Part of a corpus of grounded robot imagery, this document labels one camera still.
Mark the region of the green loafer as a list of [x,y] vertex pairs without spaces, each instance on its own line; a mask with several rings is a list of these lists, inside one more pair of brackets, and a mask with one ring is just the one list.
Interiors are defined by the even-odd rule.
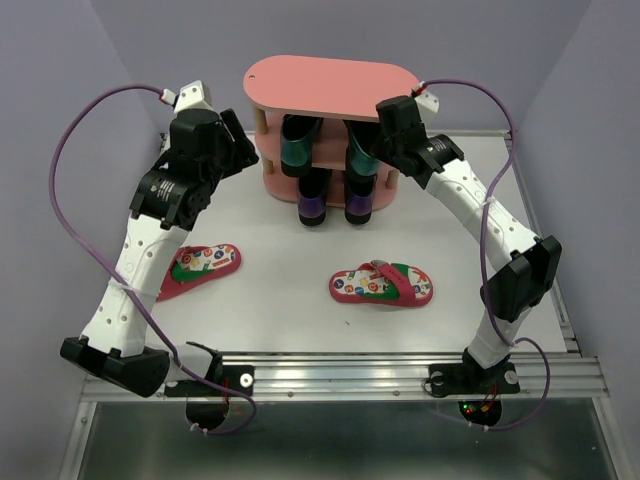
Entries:
[[280,132],[280,161],[282,172],[289,177],[306,175],[312,167],[313,144],[323,119],[287,114]]
[[346,173],[354,181],[374,176],[380,161],[371,154],[371,148],[380,134],[380,125],[372,122],[347,120]]

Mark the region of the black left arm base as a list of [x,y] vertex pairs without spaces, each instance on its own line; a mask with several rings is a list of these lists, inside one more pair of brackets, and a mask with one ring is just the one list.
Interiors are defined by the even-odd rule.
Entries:
[[196,342],[178,348],[179,365],[172,364],[164,395],[185,402],[185,419],[192,432],[204,436],[237,433],[255,418],[255,367],[228,363],[217,350]]

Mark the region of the purple loafer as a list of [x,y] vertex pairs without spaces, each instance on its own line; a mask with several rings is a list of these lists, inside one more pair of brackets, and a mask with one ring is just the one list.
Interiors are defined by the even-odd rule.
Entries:
[[353,225],[366,224],[372,215],[375,198],[376,176],[364,180],[346,175],[344,180],[344,215]]
[[326,201],[332,173],[329,169],[312,168],[298,181],[298,216],[307,227],[321,225],[326,218]]

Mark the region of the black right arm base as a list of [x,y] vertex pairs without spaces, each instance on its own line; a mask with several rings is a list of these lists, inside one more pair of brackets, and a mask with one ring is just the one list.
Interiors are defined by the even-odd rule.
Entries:
[[509,357],[483,369],[467,351],[460,363],[431,364],[422,388],[434,398],[460,396],[458,409],[463,419],[482,427],[495,427],[501,419],[501,395],[520,392],[519,378]]

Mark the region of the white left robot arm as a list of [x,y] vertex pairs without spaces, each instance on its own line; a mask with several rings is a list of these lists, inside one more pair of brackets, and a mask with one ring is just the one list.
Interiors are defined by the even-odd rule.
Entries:
[[130,203],[123,248],[98,308],[60,355],[102,380],[147,398],[179,366],[164,333],[164,348],[146,344],[159,327],[151,310],[179,248],[206,210],[221,180],[257,163],[258,156],[232,109],[186,108],[169,127],[169,146],[147,171]]

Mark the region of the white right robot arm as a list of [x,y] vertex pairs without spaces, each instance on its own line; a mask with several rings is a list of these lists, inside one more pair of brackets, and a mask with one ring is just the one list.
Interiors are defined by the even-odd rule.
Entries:
[[480,325],[459,363],[429,370],[433,395],[446,396],[482,392],[504,380],[520,326],[551,289],[562,247],[495,200],[453,140],[428,135],[423,121],[437,110],[428,93],[381,101],[381,131],[371,152],[440,201],[480,247]]

